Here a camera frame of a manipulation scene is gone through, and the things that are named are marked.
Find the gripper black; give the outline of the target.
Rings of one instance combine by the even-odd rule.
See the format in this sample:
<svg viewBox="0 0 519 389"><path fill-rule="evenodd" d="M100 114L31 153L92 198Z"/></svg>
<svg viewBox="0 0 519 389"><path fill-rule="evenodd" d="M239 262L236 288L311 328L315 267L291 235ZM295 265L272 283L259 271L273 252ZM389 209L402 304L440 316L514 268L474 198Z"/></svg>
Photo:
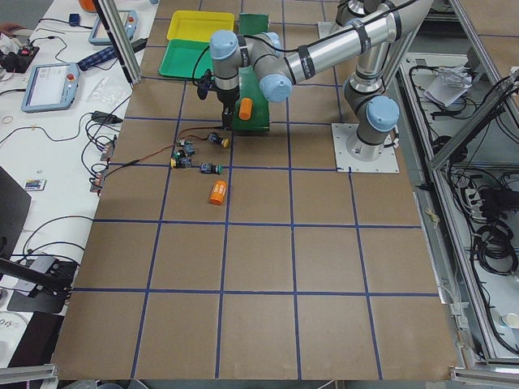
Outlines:
<svg viewBox="0 0 519 389"><path fill-rule="evenodd" d="M239 87L235 87L232 89L217 88L217 98L223 104L224 107L221 113L222 128L224 130L229 130L232 128L232 123L234 120L234 110L239 97Z"/></svg>

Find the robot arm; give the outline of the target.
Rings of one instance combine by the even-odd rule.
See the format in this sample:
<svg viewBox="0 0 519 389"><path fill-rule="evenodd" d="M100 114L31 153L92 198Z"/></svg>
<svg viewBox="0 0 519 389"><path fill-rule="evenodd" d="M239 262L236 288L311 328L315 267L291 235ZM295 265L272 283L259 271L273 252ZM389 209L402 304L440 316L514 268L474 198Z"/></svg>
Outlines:
<svg viewBox="0 0 519 389"><path fill-rule="evenodd" d="M394 75L432 3L362 1L360 5L362 14L347 19L339 11L332 33L292 50L282 50L273 32L214 32L208 44L212 69L197 82L199 98L215 92L223 104L222 125L229 128L240 97L240 68L252 68L267 100L282 102L290 97L295 84L356 58L355 71L344 84L344 95L358 126L346 140L346 147L357 160L378 159L400 116L397 103L384 95L383 87Z"/></svg>

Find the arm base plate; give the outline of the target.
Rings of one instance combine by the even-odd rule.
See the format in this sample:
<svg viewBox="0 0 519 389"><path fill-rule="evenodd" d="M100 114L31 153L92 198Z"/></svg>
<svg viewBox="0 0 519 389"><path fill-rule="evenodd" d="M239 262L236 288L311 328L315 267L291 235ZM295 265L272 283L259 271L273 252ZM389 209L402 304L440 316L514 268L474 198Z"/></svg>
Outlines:
<svg viewBox="0 0 519 389"><path fill-rule="evenodd" d="M318 22L319 41L336 40L336 36L342 31L343 27L333 22Z"/></svg>
<svg viewBox="0 0 519 389"><path fill-rule="evenodd" d="M363 143L356 123L333 123L332 141L339 173L399 173L391 135L375 146Z"/></svg>

